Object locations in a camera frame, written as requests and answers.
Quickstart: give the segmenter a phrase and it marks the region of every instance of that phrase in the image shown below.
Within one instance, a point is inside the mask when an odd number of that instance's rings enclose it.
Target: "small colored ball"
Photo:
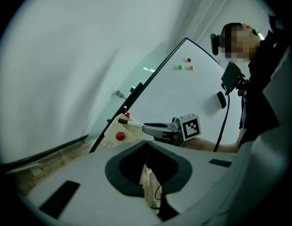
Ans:
[[[116,139],[117,139],[118,141],[122,141],[122,140],[124,140],[124,139],[125,139],[125,134],[124,134],[123,132],[118,132],[118,133],[116,134]]]

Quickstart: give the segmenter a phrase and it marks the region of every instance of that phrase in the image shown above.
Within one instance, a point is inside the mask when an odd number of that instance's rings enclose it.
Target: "whiteboard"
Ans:
[[[194,113],[199,116],[200,138],[217,142],[227,108],[220,109],[215,95],[223,91],[223,68],[200,47],[185,40],[130,108],[139,123],[165,122]],[[241,98],[230,93],[230,109],[221,143],[233,143],[239,134]]]

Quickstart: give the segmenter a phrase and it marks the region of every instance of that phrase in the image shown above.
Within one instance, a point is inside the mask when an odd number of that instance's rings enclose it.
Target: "black cable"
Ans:
[[[226,91],[225,95],[227,95],[227,113],[226,113],[226,116],[225,116],[225,119],[223,120],[223,123],[222,123],[222,127],[220,129],[220,133],[219,133],[219,137],[218,137],[218,140],[217,140],[217,143],[214,147],[214,152],[217,151],[218,149],[218,146],[219,146],[219,143],[221,141],[221,138],[222,138],[222,133],[223,133],[223,130],[225,128],[225,125],[226,125],[226,121],[227,121],[227,114],[229,112],[229,108],[230,108],[230,94]]]
[[[154,193],[154,198],[155,198],[156,200],[161,200],[161,198],[156,198],[156,196],[155,196],[156,193],[157,193],[157,190],[156,190],[155,193]]]

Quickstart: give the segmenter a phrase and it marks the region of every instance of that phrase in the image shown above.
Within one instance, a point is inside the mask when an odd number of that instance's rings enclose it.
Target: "glass panel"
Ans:
[[[133,86],[136,87],[140,82],[144,84],[167,56],[167,43],[163,42],[155,47],[140,63],[138,63],[138,65],[124,80],[123,85],[120,88],[120,92],[124,94],[125,97],[128,97],[130,95],[130,88]],[[86,142],[97,140],[107,125],[107,119],[112,118],[115,112],[123,104],[124,100],[125,99],[118,97],[116,94],[111,96],[107,106],[96,119],[94,127],[92,128],[89,136],[86,138]]]

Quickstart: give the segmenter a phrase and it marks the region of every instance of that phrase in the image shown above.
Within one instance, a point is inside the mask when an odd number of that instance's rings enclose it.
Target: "red ball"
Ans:
[[[122,141],[122,140],[124,140],[124,139],[125,139],[125,134],[124,134],[123,132],[118,132],[118,133],[116,134],[116,139],[117,139],[118,141]]]

